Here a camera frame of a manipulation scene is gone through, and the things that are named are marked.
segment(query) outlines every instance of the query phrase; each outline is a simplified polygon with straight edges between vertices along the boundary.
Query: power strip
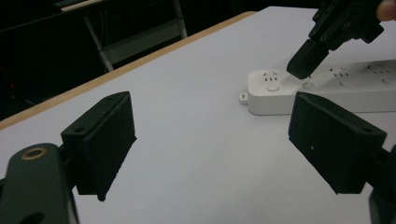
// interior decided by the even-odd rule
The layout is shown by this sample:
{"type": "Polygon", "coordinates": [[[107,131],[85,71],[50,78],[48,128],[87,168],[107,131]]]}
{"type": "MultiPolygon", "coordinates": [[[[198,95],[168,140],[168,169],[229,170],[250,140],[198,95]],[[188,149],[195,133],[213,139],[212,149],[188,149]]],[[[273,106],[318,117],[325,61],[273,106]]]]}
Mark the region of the power strip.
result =
{"type": "Polygon", "coordinates": [[[253,71],[240,103],[256,115],[291,114],[294,96],[323,96],[351,112],[396,111],[396,60],[322,65],[300,80],[286,70],[253,71]]]}

